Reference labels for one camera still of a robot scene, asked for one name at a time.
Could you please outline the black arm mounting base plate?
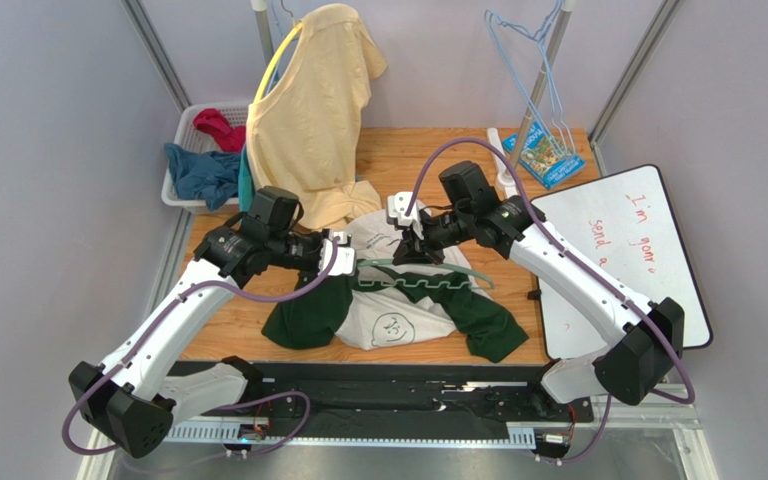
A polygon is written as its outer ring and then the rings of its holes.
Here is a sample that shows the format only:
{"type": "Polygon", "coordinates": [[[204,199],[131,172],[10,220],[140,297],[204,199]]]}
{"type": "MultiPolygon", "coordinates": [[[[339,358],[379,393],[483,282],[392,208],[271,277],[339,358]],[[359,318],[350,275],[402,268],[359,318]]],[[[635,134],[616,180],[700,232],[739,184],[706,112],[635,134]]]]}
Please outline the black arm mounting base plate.
{"type": "Polygon", "coordinates": [[[549,407],[537,394],[539,368],[523,365],[257,364],[264,378],[245,401],[300,391],[311,402],[271,400],[250,413],[284,434],[305,422],[303,437],[375,440],[497,440],[510,424],[567,430],[596,417],[589,400],[549,407]]]}

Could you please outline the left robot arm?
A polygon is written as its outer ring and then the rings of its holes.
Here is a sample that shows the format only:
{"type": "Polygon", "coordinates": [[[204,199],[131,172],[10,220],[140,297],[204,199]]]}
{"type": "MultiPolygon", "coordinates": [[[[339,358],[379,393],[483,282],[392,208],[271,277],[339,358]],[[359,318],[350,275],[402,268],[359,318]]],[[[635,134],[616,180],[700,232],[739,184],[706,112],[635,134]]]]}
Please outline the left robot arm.
{"type": "Polygon", "coordinates": [[[80,362],[68,383],[75,398],[61,436],[74,453],[121,449],[142,458],[178,424],[244,397],[262,374],[231,356],[199,373],[173,377],[180,355],[213,315],[234,297],[258,303],[299,298],[333,272],[341,243],[330,229],[301,233],[295,194],[267,186],[249,208],[208,231],[176,285],[137,330],[101,362],[80,362]],[[83,419],[111,442],[94,451],[71,436],[83,419]]]}

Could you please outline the green plastic hanger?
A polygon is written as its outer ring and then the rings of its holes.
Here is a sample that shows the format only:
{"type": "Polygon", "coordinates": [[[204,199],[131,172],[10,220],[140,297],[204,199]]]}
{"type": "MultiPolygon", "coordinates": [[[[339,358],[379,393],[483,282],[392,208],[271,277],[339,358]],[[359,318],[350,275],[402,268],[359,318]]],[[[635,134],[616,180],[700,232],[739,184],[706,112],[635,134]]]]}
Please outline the green plastic hanger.
{"type": "Polygon", "coordinates": [[[441,264],[426,264],[426,267],[433,268],[436,270],[443,270],[448,273],[457,273],[459,275],[464,275],[466,279],[461,282],[453,282],[451,279],[437,278],[431,275],[417,274],[416,272],[412,272],[412,275],[416,275],[416,278],[406,279],[405,272],[400,273],[400,272],[391,271],[389,269],[389,267],[393,265],[394,263],[391,259],[360,260],[356,264],[356,268],[358,270],[361,270],[363,268],[375,269],[381,274],[386,274],[387,280],[383,278],[358,277],[357,285],[364,288],[366,287],[382,287],[382,288],[404,287],[404,288],[428,288],[433,290],[470,289],[470,290],[488,291],[488,290],[496,289],[495,282],[489,276],[460,265],[455,265],[450,263],[441,263],[441,264]]]}

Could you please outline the green and white t-shirt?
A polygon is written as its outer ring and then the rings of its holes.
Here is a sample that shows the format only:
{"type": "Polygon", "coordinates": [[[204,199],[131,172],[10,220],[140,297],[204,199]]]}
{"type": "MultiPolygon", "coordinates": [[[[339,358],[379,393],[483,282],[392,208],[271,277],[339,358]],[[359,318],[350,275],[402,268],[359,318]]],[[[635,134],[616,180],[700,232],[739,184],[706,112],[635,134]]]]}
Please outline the green and white t-shirt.
{"type": "MultiPolygon", "coordinates": [[[[345,228],[352,237],[358,260],[391,259],[401,239],[386,223],[382,210],[352,220],[345,228]]],[[[444,249],[444,263],[473,270],[458,247],[444,249]]],[[[464,275],[428,268],[426,265],[390,266],[405,272],[406,279],[417,274],[461,282],[464,275]]],[[[311,292],[277,304],[261,333],[271,342],[294,350],[329,345],[333,339],[362,350],[400,347],[445,338],[453,332],[466,337],[473,356],[498,363],[529,336],[514,315],[496,303],[485,290],[446,290],[404,287],[360,287],[358,277],[383,278],[372,268],[352,276],[324,280],[311,292]]]]}

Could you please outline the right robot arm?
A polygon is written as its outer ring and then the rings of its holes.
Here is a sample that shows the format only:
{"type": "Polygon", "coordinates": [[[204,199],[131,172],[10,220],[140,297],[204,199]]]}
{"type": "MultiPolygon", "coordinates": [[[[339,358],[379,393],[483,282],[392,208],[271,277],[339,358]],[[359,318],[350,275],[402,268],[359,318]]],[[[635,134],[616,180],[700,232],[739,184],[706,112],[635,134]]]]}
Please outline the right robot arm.
{"type": "Polygon", "coordinates": [[[540,385],[558,404],[609,395],[635,406],[682,357],[685,311],[670,297],[654,302],[598,267],[563,239],[520,195],[501,199],[482,171],[462,161],[439,176],[449,204],[432,216],[413,192],[387,199],[388,224],[401,231],[394,264],[440,264],[446,248],[475,241],[535,274],[572,305],[605,345],[552,362],[540,385]]]}

